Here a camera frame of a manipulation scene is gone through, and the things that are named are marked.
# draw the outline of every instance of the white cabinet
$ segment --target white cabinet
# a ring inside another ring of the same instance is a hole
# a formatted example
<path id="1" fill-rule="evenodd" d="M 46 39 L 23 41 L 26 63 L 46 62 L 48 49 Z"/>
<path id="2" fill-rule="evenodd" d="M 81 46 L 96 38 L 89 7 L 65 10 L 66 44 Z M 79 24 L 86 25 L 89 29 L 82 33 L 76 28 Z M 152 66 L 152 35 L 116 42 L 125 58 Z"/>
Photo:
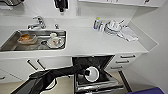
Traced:
<path id="1" fill-rule="evenodd" d="M 112 0 L 113 4 L 139 5 L 142 0 Z"/>
<path id="2" fill-rule="evenodd" d="M 139 6 L 161 7 L 166 0 L 142 0 Z"/>
<path id="3" fill-rule="evenodd" d="M 27 58 L 0 60 L 0 69 L 22 80 L 27 80 L 30 74 L 42 70 L 35 64 L 34 60 Z"/>
<path id="4" fill-rule="evenodd" d="M 161 7 L 166 0 L 79 0 L 79 1 L 148 6 L 148 7 Z"/>
<path id="5" fill-rule="evenodd" d="M 79 1 L 98 2 L 98 3 L 111 3 L 111 0 L 79 0 Z"/>
<path id="6" fill-rule="evenodd" d="M 0 69 L 0 83 L 19 82 L 19 81 L 22 80 Z"/>
<path id="7" fill-rule="evenodd" d="M 71 57 L 46 57 L 0 60 L 0 69 L 27 80 L 29 75 L 46 69 L 57 69 L 72 66 Z"/>
<path id="8" fill-rule="evenodd" d="M 140 55 L 141 53 L 116 54 L 109 62 L 105 70 L 108 72 L 122 70 L 122 68 L 128 66 Z"/>
<path id="9" fill-rule="evenodd" d="M 73 66 L 72 57 L 70 56 L 40 58 L 39 62 L 41 62 L 46 69 L 57 69 Z"/>

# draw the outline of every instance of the faucet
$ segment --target faucet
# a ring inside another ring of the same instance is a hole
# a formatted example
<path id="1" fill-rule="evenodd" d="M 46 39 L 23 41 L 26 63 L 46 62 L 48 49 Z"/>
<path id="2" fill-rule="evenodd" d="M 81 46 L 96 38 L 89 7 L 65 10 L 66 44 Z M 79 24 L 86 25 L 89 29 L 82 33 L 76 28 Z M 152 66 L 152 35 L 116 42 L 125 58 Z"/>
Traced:
<path id="1" fill-rule="evenodd" d="M 41 29 L 46 28 L 43 18 L 41 16 L 34 17 L 33 19 L 37 19 L 39 24 L 28 25 L 28 29 L 34 29 L 35 27 L 40 27 Z"/>

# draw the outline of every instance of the sink basin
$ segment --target sink basin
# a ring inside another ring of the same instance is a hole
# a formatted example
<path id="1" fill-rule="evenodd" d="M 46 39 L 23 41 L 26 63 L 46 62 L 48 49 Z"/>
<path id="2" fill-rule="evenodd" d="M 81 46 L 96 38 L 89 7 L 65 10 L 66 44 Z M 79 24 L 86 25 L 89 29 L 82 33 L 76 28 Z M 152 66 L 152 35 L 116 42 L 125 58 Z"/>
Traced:
<path id="1" fill-rule="evenodd" d="M 50 48 L 47 45 L 50 34 L 56 33 L 57 37 L 64 39 L 64 43 L 61 47 Z M 20 44 L 17 40 L 23 34 L 36 35 L 37 42 L 34 44 Z M 31 51 L 31 50 L 59 50 L 64 49 L 66 43 L 66 31 L 64 30 L 19 30 L 15 31 L 11 37 L 2 45 L 0 51 Z"/>

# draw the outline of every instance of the drawer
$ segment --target drawer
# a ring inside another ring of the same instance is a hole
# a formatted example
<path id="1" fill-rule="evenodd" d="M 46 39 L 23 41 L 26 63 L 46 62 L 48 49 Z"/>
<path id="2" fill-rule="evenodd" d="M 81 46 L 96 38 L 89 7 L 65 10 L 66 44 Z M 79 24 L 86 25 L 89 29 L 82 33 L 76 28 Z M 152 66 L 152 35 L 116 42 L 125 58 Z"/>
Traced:
<path id="1" fill-rule="evenodd" d="M 110 63 L 106 67 L 106 71 L 108 70 L 122 70 L 122 68 L 128 66 L 132 63 L 136 58 L 138 58 L 141 53 L 124 53 L 124 54 L 116 54 L 114 58 L 110 61 Z"/>
<path id="2" fill-rule="evenodd" d="M 19 82 L 22 81 L 14 76 L 12 76 L 9 73 L 6 73 L 2 70 L 0 70 L 0 84 L 1 83 L 9 83 L 9 82 Z"/>

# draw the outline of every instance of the cabinet handle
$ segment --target cabinet handle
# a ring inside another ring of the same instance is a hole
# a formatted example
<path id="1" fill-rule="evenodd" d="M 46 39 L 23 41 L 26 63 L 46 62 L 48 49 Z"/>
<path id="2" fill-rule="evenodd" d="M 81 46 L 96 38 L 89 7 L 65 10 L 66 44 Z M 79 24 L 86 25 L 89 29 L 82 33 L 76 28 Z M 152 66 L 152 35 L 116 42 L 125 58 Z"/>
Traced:
<path id="1" fill-rule="evenodd" d="M 132 55 L 132 56 L 120 56 L 120 58 L 134 58 L 136 57 L 135 55 Z"/>
<path id="2" fill-rule="evenodd" d="M 120 66 L 120 67 L 111 67 L 111 69 L 121 69 L 121 68 L 123 68 L 122 66 Z"/>
<path id="3" fill-rule="evenodd" d="M 145 2 L 144 2 L 144 5 L 147 3 L 147 2 L 149 2 L 150 0 L 145 0 Z"/>
<path id="4" fill-rule="evenodd" d="M 46 67 L 44 67 L 44 66 L 40 63 L 40 60 L 39 60 L 39 59 L 37 60 L 37 63 L 39 63 L 39 65 L 43 68 L 43 70 L 46 69 Z"/>
<path id="5" fill-rule="evenodd" d="M 3 79 L 5 79 L 5 77 L 0 78 L 0 80 L 3 80 Z"/>
<path id="6" fill-rule="evenodd" d="M 33 67 L 35 70 L 38 70 L 38 68 L 36 68 L 32 63 L 30 63 L 30 60 L 27 60 L 27 63 L 28 63 L 31 67 Z"/>
<path id="7" fill-rule="evenodd" d="M 129 63 L 129 61 L 127 60 L 127 61 L 116 61 L 115 63 Z"/>

